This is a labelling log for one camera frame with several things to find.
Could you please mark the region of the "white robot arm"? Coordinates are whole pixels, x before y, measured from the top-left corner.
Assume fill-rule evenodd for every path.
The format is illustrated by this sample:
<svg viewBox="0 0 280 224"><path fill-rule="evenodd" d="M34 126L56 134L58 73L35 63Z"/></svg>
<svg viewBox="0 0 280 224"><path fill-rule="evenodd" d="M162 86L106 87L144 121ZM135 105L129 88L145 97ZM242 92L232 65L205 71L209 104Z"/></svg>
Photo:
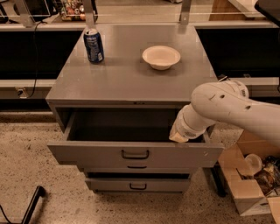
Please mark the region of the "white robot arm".
<svg viewBox="0 0 280 224"><path fill-rule="evenodd" d="M248 89L237 80L196 87L191 103L178 112L169 139L185 143L217 122L233 124L280 146L280 106L249 99Z"/></svg>

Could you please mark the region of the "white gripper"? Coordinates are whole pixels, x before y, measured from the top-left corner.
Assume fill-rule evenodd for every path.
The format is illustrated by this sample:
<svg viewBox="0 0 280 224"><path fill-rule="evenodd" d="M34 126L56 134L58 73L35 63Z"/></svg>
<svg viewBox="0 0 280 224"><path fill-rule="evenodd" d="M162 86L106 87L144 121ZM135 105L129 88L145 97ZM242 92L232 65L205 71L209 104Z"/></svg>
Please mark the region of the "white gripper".
<svg viewBox="0 0 280 224"><path fill-rule="evenodd" d="M199 115L191 104L184 106L171 127L169 139L176 143L186 143L202 135L215 121Z"/></svg>

